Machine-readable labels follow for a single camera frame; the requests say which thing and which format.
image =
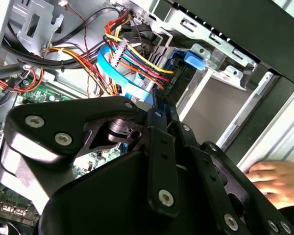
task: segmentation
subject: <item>black wire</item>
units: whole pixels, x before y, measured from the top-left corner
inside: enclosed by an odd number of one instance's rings
[[[66,42],[67,40],[69,40],[70,38],[72,38],[76,34],[78,34],[80,31],[82,31],[84,28],[86,28],[89,24],[91,24],[95,19],[97,19],[103,13],[107,13],[107,12],[111,12],[111,11],[117,11],[119,15],[121,14],[121,12],[119,10],[117,10],[116,8],[113,8],[113,7],[102,8],[99,11],[92,14],[87,20],[85,20],[85,22],[83,22],[80,26],[78,26],[76,29],[74,29],[67,36],[65,36],[64,38],[62,38],[56,42],[53,42],[52,44],[55,46],[59,45],[59,44],[63,44],[64,42]]]
[[[110,46],[110,44],[109,44],[109,41],[108,41],[108,38],[107,38],[107,36],[103,36],[103,40],[104,40],[104,42],[106,43],[106,45],[110,48],[110,50],[111,51],[115,51],[113,48],[112,48],[112,46]],[[136,57],[136,55],[134,55],[130,50],[127,50],[127,52],[129,52],[129,54],[131,55],[131,56],[133,56],[133,58],[135,58],[135,59],[137,59],[137,57]],[[130,59],[128,59],[128,58],[123,58],[127,63],[129,63],[132,67],[134,67],[135,69],[137,69],[137,70],[139,70],[139,71],[141,71],[141,72],[144,72],[144,73],[146,73],[146,71],[145,70],[141,70],[141,68],[139,67],[139,66],[137,66],[136,64],[134,64]],[[144,61],[141,61],[141,60],[139,60],[139,59],[137,59],[140,63],[142,63],[142,64],[144,64],[144,66],[146,66],[146,67],[148,67],[148,69],[149,70],[152,70],[153,72],[155,72],[155,73],[159,73],[159,74],[161,74],[161,76],[163,76],[163,77],[165,77],[165,78],[169,78],[170,77],[170,75],[168,75],[168,74],[166,74],[166,73],[163,73],[163,72],[159,72],[159,71],[157,71],[155,68],[153,68],[153,67],[151,67],[150,65],[148,65],[148,64],[146,64]],[[147,74],[149,75],[149,76],[151,76],[152,78],[154,78],[154,79],[156,79],[157,81],[160,81],[160,82],[163,82],[163,80],[161,80],[161,79],[159,79],[159,78],[157,78],[157,77],[154,77],[152,74],[149,74],[148,72],[147,72]]]
[[[123,21],[114,24],[112,26],[112,30],[117,28],[122,23],[123,23]],[[23,48],[22,44],[19,41],[18,41],[18,44],[21,45],[18,48]],[[33,66],[43,68],[46,70],[60,70],[63,68],[64,69],[80,69],[80,68],[82,68],[80,66],[80,64],[78,62],[76,62],[74,59],[65,60],[63,62],[56,61],[56,60],[42,59],[41,57],[39,57],[37,55],[33,55],[33,54],[29,53],[28,51],[27,51],[27,53],[20,51],[20,50],[14,48],[13,45],[14,46],[17,45],[17,43],[15,42],[15,34],[13,32],[10,33],[10,37],[7,34],[5,34],[4,40],[2,42],[2,48],[4,50],[6,50],[7,52],[15,55],[16,57],[18,57],[23,62],[25,62],[29,65],[33,65]],[[103,45],[105,45],[105,42],[101,41],[88,51],[91,63],[97,62],[98,51]]]
[[[84,66],[78,61],[78,60],[76,60],[81,66],[82,66],[82,68],[85,70],[85,68],[84,68]],[[101,81],[100,81],[100,79],[99,79],[99,76],[98,76],[98,74],[97,74],[97,72],[96,71],[94,71],[91,67],[87,67],[88,69],[90,69],[96,76],[97,76],[97,78],[98,78],[98,80],[99,80],[99,82],[101,83]]]

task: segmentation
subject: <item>silver screw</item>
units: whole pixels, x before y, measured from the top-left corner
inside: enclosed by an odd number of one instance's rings
[[[174,203],[174,198],[173,198],[172,194],[165,189],[162,189],[159,191],[158,197],[159,197],[160,202],[163,205],[165,205],[166,207],[171,207]]]
[[[268,220],[268,223],[269,223],[270,227],[271,227],[276,233],[279,232],[278,227],[276,226],[276,224],[275,224],[273,221]]]
[[[158,116],[158,117],[162,117],[162,114],[161,113],[159,113],[159,112],[155,112],[155,114]]]
[[[126,106],[127,108],[130,108],[130,109],[132,109],[132,108],[133,108],[133,105],[132,105],[132,104],[130,104],[130,103],[125,103],[125,106]]]
[[[211,149],[214,151],[217,151],[216,147],[214,147],[212,144],[210,145]]]
[[[184,130],[190,131],[191,129],[187,125],[183,125]]]
[[[288,234],[292,234],[292,230],[290,229],[290,227],[286,223],[281,221],[281,225]]]
[[[224,215],[224,220],[227,226],[233,231],[237,231],[239,229],[239,225],[237,224],[236,220],[230,214]]]
[[[63,146],[67,146],[72,143],[71,136],[66,133],[58,133],[55,135],[54,139],[59,145]]]
[[[23,84],[24,86],[28,86],[28,85],[29,85],[29,81],[28,81],[28,80],[23,80],[23,81],[22,81],[22,84]]]
[[[25,118],[25,123],[33,128],[39,128],[42,127],[45,124],[45,120],[43,120],[39,116],[30,115]]]

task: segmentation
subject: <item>hole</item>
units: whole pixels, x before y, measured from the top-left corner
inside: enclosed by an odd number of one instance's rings
[[[210,148],[211,148],[212,150],[214,150],[214,151],[217,150],[216,147],[214,147],[212,144],[210,145]]]
[[[34,124],[39,124],[40,123],[40,121],[38,119],[31,119],[30,122],[34,123]]]
[[[170,197],[167,194],[163,194],[163,199],[168,202],[170,200]]]
[[[132,104],[130,104],[130,103],[125,103],[125,106],[126,106],[127,108],[130,108],[130,109],[132,109],[132,108],[133,108],[133,105],[132,105]]]
[[[138,139],[140,136],[142,136],[142,133],[139,131],[134,131],[131,135],[132,139]]]
[[[241,218],[244,215],[244,207],[243,204],[241,203],[241,201],[239,200],[239,198],[233,194],[233,193],[229,193],[228,197],[230,198],[230,201],[232,203],[232,206],[234,208],[234,211],[236,213],[236,215]]]
[[[217,180],[213,175],[210,176],[210,179],[212,179],[212,181],[216,181]]]
[[[154,21],[157,21],[157,19],[154,16],[152,16],[152,15],[149,15],[148,17],[151,18]]]
[[[167,154],[165,154],[165,153],[162,153],[162,154],[161,154],[161,157],[162,157],[163,159],[168,159],[169,156],[168,156]]]
[[[230,220],[229,220],[229,223],[230,223],[232,226],[234,226],[234,225],[235,225],[235,223],[234,223],[233,219],[230,219]]]
[[[28,31],[26,33],[28,37],[31,37],[31,38],[34,37],[39,19],[40,19],[40,16],[38,16],[36,14],[32,15],[32,17],[30,19]]]

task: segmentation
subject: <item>green circuit board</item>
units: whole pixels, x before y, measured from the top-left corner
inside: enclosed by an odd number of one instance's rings
[[[22,97],[23,97],[23,104],[71,100],[65,95],[57,93],[45,87],[44,85],[40,85],[34,91],[24,93]]]

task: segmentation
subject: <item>black cable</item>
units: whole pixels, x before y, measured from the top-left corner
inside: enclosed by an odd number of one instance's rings
[[[103,40],[104,40],[104,42],[106,43],[106,45],[109,46],[110,50],[114,51],[113,48],[109,45],[108,40],[110,40],[110,39],[108,39],[107,36],[104,35],[104,36],[103,36]],[[149,64],[146,64],[144,61],[142,61],[142,60],[140,60],[139,58],[137,58],[137,56],[136,56],[133,52],[131,52],[130,50],[127,50],[127,52],[128,52],[133,58],[137,59],[140,63],[144,64],[144,66],[147,67],[149,70],[151,70],[151,71],[153,71],[153,72],[155,72],[155,73],[158,73],[158,74],[160,74],[161,76],[163,76],[163,77],[165,77],[165,78],[170,77],[170,75],[168,75],[167,73],[163,73],[163,72],[157,71],[155,68],[153,68],[153,67],[150,66]],[[140,69],[140,67],[138,67],[137,65],[133,64],[129,59],[127,59],[127,58],[124,58],[124,59],[125,59],[128,63],[130,63],[131,65],[133,65],[134,68],[139,69],[140,71],[142,71],[142,70]],[[156,78],[156,77],[152,76],[151,74],[149,74],[149,76],[151,76],[151,77],[153,77],[153,78],[159,80],[159,78]]]
[[[90,50],[91,51],[90,55],[96,57],[98,50],[103,45],[104,45],[104,42],[100,42],[96,46],[94,46]],[[22,52],[19,52],[15,49],[11,48],[5,40],[2,42],[2,47],[4,50],[15,55],[16,57],[18,57],[19,59],[21,59],[25,63],[39,67],[39,68],[43,68],[43,69],[47,69],[47,70],[60,70],[62,68],[65,68],[65,69],[81,68],[80,66],[76,66],[76,65],[78,65],[78,63],[74,59],[65,60],[65,61],[61,62],[61,61],[57,61],[57,60],[42,59],[42,58],[40,58],[38,56],[34,56],[34,55],[24,54]]]
[[[116,11],[116,12],[118,12],[119,15],[121,14],[121,12],[119,10],[117,10],[116,8],[113,8],[113,7],[102,8],[99,11],[92,14],[85,22],[83,22],[80,26],[78,26],[76,29],[74,29],[67,36],[65,36],[64,38],[62,38],[56,42],[53,42],[52,44],[55,46],[59,45],[59,44],[63,44],[64,42],[66,42],[67,40],[69,40],[70,38],[72,38],[76,34],[78,34],[80,31],[82,31],[84,28],[86,28],[88,25],[90,25],[95,19],[97,19],[103,13],[107,13],[107,12],[111,12],[111,11]]]

